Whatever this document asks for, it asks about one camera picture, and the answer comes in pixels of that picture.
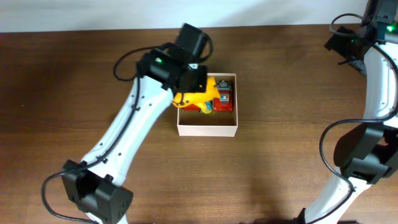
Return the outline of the orange rubber animal toy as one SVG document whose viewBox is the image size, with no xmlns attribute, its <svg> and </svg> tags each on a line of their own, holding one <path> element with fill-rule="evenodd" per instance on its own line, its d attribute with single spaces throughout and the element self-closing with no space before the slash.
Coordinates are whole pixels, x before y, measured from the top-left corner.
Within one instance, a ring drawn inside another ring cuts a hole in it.
<svg viewBox="0 0 398 224">
<path fill-rule="evenodd" d="M 216 86 L 215 77 L 208 77 L 204 93 L 177 93 L 174 96 L 172 104 L 177 108 L 195 105 L 205 109 L 205 102 L 211 101 L 214 98 L 220 98 L 220 93 Z"/>
</svg>

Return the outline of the yellow wooden rattle drum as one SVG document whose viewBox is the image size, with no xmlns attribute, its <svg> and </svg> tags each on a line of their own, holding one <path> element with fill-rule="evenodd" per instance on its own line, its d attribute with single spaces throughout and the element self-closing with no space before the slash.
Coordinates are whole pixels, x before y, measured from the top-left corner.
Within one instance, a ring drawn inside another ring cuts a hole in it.
<svg viewBox="0 0 398 224">
<path fill-rule="evenodd" d="M 200 106 L 200 111 L 204 114 L 210 114 L 213 111 L 213 105 L 211 101 L 203 102 Z"/>
</svg>

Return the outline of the red fire truck with ladder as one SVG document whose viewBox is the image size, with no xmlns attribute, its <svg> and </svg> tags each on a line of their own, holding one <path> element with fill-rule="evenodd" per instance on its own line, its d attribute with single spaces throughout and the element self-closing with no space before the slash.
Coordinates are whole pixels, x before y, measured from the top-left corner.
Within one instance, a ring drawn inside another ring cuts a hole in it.
<svg viewBox="0 0 398 224">
<path fill-rule="evenodd" d="M 220 97 L 213 99 L 213 110 L 232 113 L 234 108 L 232 83 L 230 81 L 221 80 L 216 82 L 216 87 Z"/>
</svg>

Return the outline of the red fire truck toy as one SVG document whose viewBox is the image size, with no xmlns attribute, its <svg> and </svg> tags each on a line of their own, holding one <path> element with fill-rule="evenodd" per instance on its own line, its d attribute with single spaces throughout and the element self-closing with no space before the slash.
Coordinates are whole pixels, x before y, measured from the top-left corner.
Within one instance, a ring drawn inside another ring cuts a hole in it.
<svg viewBox="0 0 398 224">
<path fill-rule="evenodd" d="M 194 104 L 191 104 L 189 106 L 184 107 L 183 110 L 185 110 L 185 111 L 199 111 L 200 108 L 198 106 L 194 105 Z"/>
</svg>

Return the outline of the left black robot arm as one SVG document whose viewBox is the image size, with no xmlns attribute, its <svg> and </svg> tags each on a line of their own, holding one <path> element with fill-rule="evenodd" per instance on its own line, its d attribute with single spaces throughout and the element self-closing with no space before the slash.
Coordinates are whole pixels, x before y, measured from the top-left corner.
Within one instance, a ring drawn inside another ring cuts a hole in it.
<svg viewBox="0 0 398 224">
<path fill-rule="evenodd" d="M 136 63 L 130 95 L 103 137 L 80 162 L 67 160 L 61 178 L 85 223 L 126 223 L 134 194 L 123 187 L 133 158 L 157 118 L 171 104 L 187 106 L 188 94 L 206 92 L 212 40 L 184 24 L 175 42 L 146 47 Z"/>
</svg>

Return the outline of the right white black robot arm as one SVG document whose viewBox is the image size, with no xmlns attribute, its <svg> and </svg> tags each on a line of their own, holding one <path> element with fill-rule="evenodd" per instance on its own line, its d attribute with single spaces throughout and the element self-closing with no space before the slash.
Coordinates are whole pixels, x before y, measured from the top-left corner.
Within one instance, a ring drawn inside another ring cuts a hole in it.
<svg viewBox="0 0 398 224">
<path fill-rule="evenodd" d="M 341 223 L 358 196 L 397 171 L 396 16 L 397 0 L 371 0 L 359 30 L 329 27 L 325 48 L 366 76 L 366 106 L 363 118 L 336 121 L 322 132 L 320 157 L 333 175 L 294 223 Z"/>
</svg>

